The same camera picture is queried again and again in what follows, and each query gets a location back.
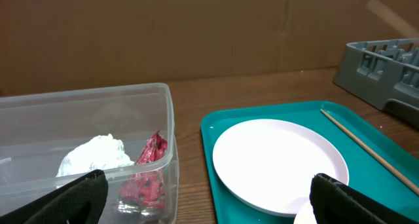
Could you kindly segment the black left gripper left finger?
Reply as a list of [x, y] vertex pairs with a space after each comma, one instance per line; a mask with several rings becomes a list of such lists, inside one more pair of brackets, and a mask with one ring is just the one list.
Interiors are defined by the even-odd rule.
[[1, 216], [4, 224], [98, 224], [107, 201], [102, 170], [82, 177]]

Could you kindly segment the small pink rice bowl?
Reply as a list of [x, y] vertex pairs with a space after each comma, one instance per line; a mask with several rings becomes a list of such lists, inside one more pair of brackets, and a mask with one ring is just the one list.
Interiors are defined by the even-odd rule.
[[311, 203], [306, 202], [298, 211], [293, 224], [317, 224]]

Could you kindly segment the clear plastic bin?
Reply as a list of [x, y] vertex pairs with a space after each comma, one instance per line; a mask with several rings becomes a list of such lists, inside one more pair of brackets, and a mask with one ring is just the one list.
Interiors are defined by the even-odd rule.
[[[105, 171], [109, 191], [101, 223], [175, 223], [179, 161], [170, 89], [164, 83], [93, 88], [1, 98], [1, 213], [15, 211], [73, 181], [56, 177], [63, 158], [95, 136], [121, 140], [137, 160], [156, 132], [167, 142], [158, 161]], [[120, 186], [129, 177], [163, 169], [165, 207], [139, 219], [114, 213]]]

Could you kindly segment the wooden chopstick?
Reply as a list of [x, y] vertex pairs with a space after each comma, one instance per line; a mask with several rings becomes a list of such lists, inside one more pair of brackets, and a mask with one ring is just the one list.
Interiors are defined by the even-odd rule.
[[341, 131], [343, 131], [348, 137], [355, 141], [363, 150], [365, 150], [370, 156], [372, 156], [377, 162], [379, 162], [385, 169], [392, 173], [399, 181], [406, 185], [413, 193], [418, 195], [418, 186], [416, 186], [409, 178], [404, 176], [399, 170], [394, 168], [389, 162], [383, 159], [378, 153], [372, 150], [366, 143], [360, 140], [354, 133], [348, 130], [335, 118], [333, 118], [328, 112], [324, 109], [320, 109], [321, 113], [326, 116], [335, 126], [337, 126]]

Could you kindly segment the grey dishwasher rack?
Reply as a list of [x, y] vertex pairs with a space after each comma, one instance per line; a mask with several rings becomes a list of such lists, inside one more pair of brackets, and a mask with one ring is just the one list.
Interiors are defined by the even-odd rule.
[[333, 82], [418, 127], [417, 38], [348, 43]]

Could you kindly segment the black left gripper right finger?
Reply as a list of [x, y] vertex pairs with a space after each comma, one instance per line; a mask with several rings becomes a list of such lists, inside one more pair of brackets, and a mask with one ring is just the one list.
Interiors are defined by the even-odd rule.
[[312, 178], [310, 204], [318, 224], [418, 224], [323, 173]]

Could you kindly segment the large pink plate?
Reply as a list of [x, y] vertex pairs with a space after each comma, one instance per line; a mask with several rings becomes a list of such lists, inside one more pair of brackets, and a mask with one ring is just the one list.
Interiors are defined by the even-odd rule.
[[309, 200], [312, 178], [323, 173], [347, 185], [338, 149], [313, 130], [277, 119], [254, 119], [216, 140], [213, 167], [227, 189], [267, 214], [294, 217]]

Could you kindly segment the white tissue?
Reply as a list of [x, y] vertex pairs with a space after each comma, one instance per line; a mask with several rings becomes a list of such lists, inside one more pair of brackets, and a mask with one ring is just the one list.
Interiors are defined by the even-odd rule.
[[112, 134], [96, 136], [66, 154], [56, 177], [132, 166], [134, 163], [126, 154], [121, 140], [115, 139]]

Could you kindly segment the red foil snack wrapper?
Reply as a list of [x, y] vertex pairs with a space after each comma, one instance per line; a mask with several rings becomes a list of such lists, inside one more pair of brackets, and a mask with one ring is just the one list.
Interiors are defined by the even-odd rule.
[[[135, 164], [156, 162], [166, 154], [167, 148], [168, 142], [156, 132], [147, 140]], [[165, 196], [163, 169], [136, 173], [120, 186], [113, 211], [123, 217], [132, 215], [139, 219], [151, 219], [163, 212]]]

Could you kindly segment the teal plastic tray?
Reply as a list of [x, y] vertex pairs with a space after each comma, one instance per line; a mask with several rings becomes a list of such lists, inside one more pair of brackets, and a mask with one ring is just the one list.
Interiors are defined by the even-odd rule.
[[220, 224], [292, 223], [295, 218], [267, 214], [243, 203], [227, 189], [213, 167], [212, 153], [218, 137], [231, 126], [254, 119], [293, 122], [323, 136], [346, 161], [351, 188], [406, 217], [418, 219], [417, 195], [335, 126], [320, 109], [328, 112], [412, 182], [418, 182], [418, 160], [343, 105], [311, 101], [216, 111], [202, 119], [201, 133]]

